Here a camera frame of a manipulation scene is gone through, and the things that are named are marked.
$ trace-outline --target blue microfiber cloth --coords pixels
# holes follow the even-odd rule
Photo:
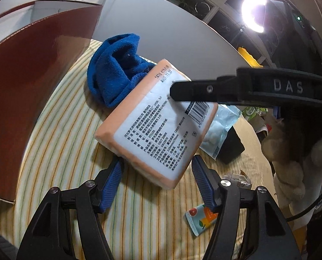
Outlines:
[[[117,106],[155,66],[137,55],[139,39],[136,34],[111,37],[92,56],[88,86],[101,104]]]

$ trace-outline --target orange tissue package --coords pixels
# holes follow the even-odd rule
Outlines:
[[[174,81],[189,81],[161,60],[105,119],[95,139],[152,183],[173,189],[217,112],[213,102],[175,102]]]

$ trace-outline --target blue rubber fingertip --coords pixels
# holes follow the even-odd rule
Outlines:
[[[109,208],[114,200],[114,197],[118,191],[118,186],[122,177],[122,166],[120,161],[116,163],[114,169],[110,173],[104,188],[102,190],[102,200],[100,202],[101,212],[105,212]]]
[[[207,206],[211,211],[217,206],[214,199],[214,189],[209,182],[207,175],[203,167],[197,161],[196,157],[192,159],[191,163],[192,173],[194,174],[196,184],[200,190],[204,205]]]

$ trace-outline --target white label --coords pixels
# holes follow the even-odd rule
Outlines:
[[[168,69],[114,134],[114,140],[163,176],[175,180],[198,144],[214,103],[175,102],[173,81],[186,80]]]

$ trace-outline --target blue gripper pad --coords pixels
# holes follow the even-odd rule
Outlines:
[[[218,182],[221,180],[219,174],[215,170],[208,169],[198,154],[193,157],[191,167],[204,205],[214,211],[214,208],[221,205],[221,200],[215,200],[215,191],[218,190]]]
[[[108,176],[106,183],[104,184],[102,190],[102,200],[100,202],[100,210],[103,213],[107,208],[109,208],[114,200],[114,197],[117,193],[119,183],[122,177],[122,165],[120,160],[114,165],[113,170],[111,170],[110,175]]]

